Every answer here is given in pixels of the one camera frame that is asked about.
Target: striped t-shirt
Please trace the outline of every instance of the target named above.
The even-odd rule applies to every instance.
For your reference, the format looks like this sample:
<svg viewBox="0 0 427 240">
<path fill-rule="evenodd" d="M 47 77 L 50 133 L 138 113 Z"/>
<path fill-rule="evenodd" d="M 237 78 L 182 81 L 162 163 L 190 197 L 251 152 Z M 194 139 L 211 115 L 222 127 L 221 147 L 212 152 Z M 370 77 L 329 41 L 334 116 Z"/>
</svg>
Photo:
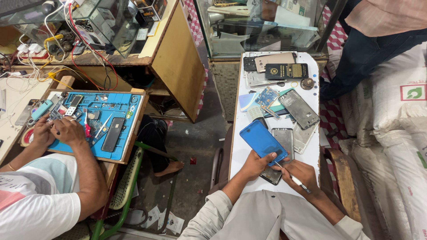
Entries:
<svg viewBox="0 0 427 240">
<path fill-rule="evenodd" d="M 0 173 L 1 239 L 52 239 L 79 219 L 77 163 L 54 153 Z"/>
</svg>

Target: hand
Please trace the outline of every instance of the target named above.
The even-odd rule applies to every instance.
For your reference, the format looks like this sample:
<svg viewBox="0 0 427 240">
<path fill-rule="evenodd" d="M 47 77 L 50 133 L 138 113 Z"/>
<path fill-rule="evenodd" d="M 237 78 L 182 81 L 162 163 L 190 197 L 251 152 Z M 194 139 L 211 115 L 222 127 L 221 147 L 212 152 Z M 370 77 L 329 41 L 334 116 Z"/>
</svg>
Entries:
<svg viewBox="0 0 427 240">
<path fill-rule="evenodd" d="M 34 124 L 34 140 L 31 144 L 47 147 L 55 141 L 55 136 L 50 132 L 53 122 L 47 122 L 49 114 L 45 114 Z"/>
<path fill-rule="evenodd" d="M 264 171 L 267 163 L 271 162 L 275 157 L 277 157 L 277 154 L 272 152 L 261 158 L 254 150 L 251 150 L 245 164 L 238 174 L 241 174 L 243 177 L 248 179 L 248 181 L 253 181 L 257 179 L 262 171 Z"/>
<path fill-rule="evenodd" d="M 50 131 L 58 140 L 74 148 L 87 142 L 83 126 L 72 119 L 74 118 L 65 116 L 61 120 L 54 120 Z"/>
<path fill-rule="evenodd" d="M 293 160 L 288 164 L 284 164 L 283 168 L 279 166 L 271 166 L 274 170 L 282 171 L 282 179 L 297 193 L 301 194 L 307 201 L 315 199 L 319 193 L 321 193 L 320 188 L 317 186 L 316 173 L 314 172 L 314 167 L 298 160 Z M 307 194 L 301 186 L 297 185 L 292 181 L 289 173 L 298 178 L 310 191 L 310 194 Z"/>
</svg>

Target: beige shirt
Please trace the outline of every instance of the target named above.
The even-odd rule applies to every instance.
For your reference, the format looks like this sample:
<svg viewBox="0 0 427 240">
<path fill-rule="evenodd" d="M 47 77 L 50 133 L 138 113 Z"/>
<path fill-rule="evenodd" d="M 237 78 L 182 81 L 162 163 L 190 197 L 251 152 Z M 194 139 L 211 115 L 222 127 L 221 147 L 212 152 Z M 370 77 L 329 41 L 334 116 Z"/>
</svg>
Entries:
<svg viewBox="0 0 427 240">
<path fill-rule="evenodd" d="M 345 22 L 368 37 L 427 28 L 427 0 L 362 0 Z"/>
<path fill-rule="evenodd" d="M 305 199 L 267 190 L 243 194 L 233 206 L 222 191 L 206 197 L 179 240 L 369 240 L 362 224 L 345 216 L 335 226 Z"/>
</svg>

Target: screen protector box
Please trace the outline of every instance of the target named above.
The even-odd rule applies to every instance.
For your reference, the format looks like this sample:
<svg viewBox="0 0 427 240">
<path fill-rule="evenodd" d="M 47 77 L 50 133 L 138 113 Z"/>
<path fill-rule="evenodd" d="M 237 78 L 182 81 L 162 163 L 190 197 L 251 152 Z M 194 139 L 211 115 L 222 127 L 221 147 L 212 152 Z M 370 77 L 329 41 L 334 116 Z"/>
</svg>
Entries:
<svg viewBox="0 0 427 240">
<path fill-rule="evenodd" d="M 138 9 L 146 22 L 153 22 L 161 20 L 166 6 L 167 0 L 153 0 L 153 3 L 150 6 Z"/>
</svg>

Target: tape roll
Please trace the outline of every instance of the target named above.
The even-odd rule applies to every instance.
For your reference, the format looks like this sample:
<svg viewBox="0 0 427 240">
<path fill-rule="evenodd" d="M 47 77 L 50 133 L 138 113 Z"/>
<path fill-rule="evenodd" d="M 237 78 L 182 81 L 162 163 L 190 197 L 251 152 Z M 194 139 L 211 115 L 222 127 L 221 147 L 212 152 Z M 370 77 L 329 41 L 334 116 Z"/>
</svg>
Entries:
<svg viewBox="0 0 427 240">
<path fill-rule="evenodd" d="M 29 144 L 32 142 L 34 138 L 33 132 L 34 132 L 34 127 L 31 127 L 27 129 L 25 133 L 22 135 L 21 144 L 23 146 L 29 146 Z"/>
</svg>

